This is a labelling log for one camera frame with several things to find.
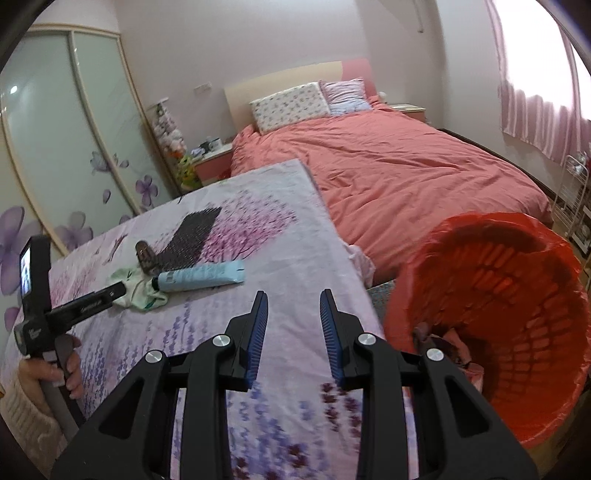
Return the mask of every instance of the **hand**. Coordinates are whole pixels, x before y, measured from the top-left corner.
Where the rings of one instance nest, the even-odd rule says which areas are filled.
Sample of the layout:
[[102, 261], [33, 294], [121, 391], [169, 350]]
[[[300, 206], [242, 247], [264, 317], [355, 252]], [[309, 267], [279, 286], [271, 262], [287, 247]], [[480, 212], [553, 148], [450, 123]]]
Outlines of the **hand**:
[[[74, 347], [80, 346], [82, 343], [76, 337], [74, 338]], [[70, 398], [77, 400], [82, 397], [84, 388], [82, 387], [82, 372], [80, 371], [80, 356], [78, 353], [72, 352], [66, 362], [66, 368], [71, 373], [70, 378], [66, 381], [66, 388], [70, 391]], [[63, 380], [64, 372], [55, 365], [47, 363], [41, 358], [29, 358], [21, 360], [18, 364], [18, 380], [25, 395], [31, 402], [39, 409], [40, 412], [47, 416], [53, 416], [49, 405], [45, 400], [43, 391], [39, 380], [48, 382], [55, 382]]]

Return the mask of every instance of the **light blue tube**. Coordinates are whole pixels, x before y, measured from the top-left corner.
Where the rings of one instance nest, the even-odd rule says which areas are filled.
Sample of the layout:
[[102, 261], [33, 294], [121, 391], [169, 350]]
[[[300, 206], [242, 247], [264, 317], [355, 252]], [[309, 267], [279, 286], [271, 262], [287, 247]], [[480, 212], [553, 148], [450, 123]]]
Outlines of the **light blue tube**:
[[160, 291], [197, 290], [244, 282], [244, 262], [206, 263], [193, 268], [162, 272], [152, 285]]

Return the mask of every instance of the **mug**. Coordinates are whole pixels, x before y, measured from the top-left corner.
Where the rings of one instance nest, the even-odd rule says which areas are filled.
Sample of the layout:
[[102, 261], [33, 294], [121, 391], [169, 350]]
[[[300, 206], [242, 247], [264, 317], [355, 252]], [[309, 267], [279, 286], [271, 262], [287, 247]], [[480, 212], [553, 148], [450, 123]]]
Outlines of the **mug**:
[[215, 140], [211, 140], [209, 142], [209, 151], [213, 152], [215, 150], [219, 150], [222, 147], [222, 140], [216, 138]]

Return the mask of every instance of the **headboard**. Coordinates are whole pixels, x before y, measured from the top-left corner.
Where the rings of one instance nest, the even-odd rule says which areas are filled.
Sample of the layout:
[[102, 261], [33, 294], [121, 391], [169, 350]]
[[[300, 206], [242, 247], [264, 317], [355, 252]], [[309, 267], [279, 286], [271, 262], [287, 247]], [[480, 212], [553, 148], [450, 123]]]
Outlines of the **headboard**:
[[303, 83], [317, 82], [318, 80], [339, 82], [359, 77], [363, 77], [365, 80], [367, 95], [377, 95], [371, 66], [367, 59], [330, 61], [328, 63], [317, 63], [283, 70], [282, 72], [270, 73], [227, 87], [224, 92], [230, 106], [234, 126], [236, 131], [239, 132], [247, 125], [254, 123], [250, 102], [257, 98], [296, 87]]

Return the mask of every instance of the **camera screen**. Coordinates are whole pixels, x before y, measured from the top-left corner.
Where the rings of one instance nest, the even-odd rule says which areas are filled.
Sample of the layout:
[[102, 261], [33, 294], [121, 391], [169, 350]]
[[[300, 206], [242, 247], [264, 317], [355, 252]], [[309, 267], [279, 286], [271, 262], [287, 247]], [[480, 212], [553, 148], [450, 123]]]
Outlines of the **camera screen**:
[[31, 293], [31, 248], [21, 256], [21, 297]]

